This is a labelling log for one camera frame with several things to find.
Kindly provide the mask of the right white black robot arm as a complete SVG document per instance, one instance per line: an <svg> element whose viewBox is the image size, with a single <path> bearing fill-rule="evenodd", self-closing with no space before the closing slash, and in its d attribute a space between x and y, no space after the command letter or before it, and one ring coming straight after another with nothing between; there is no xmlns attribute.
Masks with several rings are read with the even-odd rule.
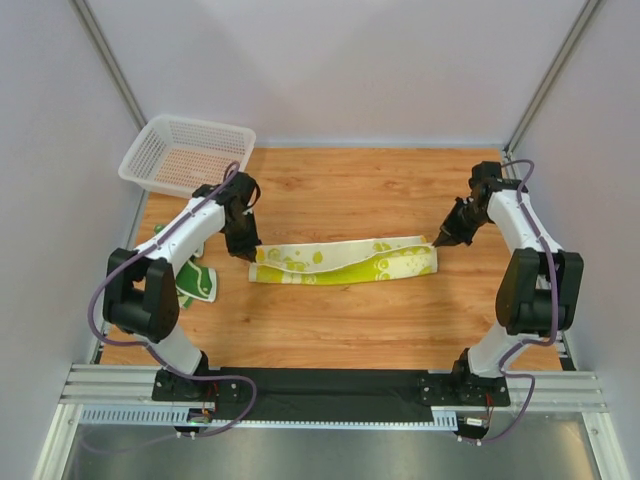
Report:
<svg viewBox="0 0 640 480"><path fill-rule="evenodd" d="M503 190L483 199L455 200L435 247L469 245L480 227L496 225L511 254L495 300L496 321L454 363L460 385L495 387L506 369L531 346L551 346L572 325L584 261L556 242L542 225L529 195Z"/></svg>

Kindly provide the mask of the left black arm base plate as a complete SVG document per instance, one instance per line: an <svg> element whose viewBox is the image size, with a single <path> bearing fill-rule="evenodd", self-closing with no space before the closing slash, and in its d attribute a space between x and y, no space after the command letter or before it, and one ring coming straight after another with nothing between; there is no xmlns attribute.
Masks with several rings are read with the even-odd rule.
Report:
<svg viewBox="0 0 640 480"><path fill-rule="evenodd" d="M196 381L166 369L157 372L151 398L161 402L240 403L250 400L252 388L240 380Z"/></svg>

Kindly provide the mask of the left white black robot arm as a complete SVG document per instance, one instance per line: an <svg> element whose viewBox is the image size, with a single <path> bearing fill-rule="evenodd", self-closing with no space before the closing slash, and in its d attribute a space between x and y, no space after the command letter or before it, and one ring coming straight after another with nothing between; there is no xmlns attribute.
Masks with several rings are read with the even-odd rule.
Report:
<svg viewBox="0 0 640 480"><path fill-rule="evenodd" d="M252 207L255 181L203 185L159 234L107 262L102 316L149 348L166 369L187 378L208 370L203 352L179 326L176 275L209 237L221 233L230 256L253 262L261 244Z"/></svg>

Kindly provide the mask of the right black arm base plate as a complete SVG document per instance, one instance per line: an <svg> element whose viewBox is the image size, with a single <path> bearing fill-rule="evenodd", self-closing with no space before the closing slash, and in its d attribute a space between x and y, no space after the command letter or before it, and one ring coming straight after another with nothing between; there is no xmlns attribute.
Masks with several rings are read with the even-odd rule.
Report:
<svg viewBox="0 0 640 480"><path fill-rule="evenodd" d="M422 403L429 406L511 405L504 377L491 379L472 376L460 380L451 374L428 374L419 378L418 389Z"/></svg>

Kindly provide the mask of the yellow-green crocodile towel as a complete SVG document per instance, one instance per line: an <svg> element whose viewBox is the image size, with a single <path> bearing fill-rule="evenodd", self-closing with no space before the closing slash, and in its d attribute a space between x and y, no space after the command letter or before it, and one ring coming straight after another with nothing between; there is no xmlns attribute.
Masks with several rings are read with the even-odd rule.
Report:
<svg viewBox="0 0 640 480"><path fill-rule="evenodd" d="M253 283L337 286L434 274L436 248L423 236L265 245L249 267Z"/></svg>

